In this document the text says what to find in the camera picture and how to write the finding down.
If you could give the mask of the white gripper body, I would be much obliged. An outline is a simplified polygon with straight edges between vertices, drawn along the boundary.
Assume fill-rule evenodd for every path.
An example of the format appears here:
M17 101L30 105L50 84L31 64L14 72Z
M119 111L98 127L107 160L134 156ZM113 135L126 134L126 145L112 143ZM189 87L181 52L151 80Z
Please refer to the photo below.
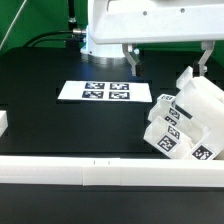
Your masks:
M88 0L98 44L224 40L224 0Z

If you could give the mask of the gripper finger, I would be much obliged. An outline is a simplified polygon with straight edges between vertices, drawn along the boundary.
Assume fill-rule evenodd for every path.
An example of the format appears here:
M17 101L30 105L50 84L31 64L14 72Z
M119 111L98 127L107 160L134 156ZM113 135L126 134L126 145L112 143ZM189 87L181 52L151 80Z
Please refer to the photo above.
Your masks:
M139 51L134 44L123 44L123 54L131 65L133 76L142 76L144 73L144 65L139 59Z
M201 42L201 49L204 51L201 58L198 61L194 62L193 65L193 76L204 76L207 72L206 63L209 57L212 55L215 47L215 41L202 41Z

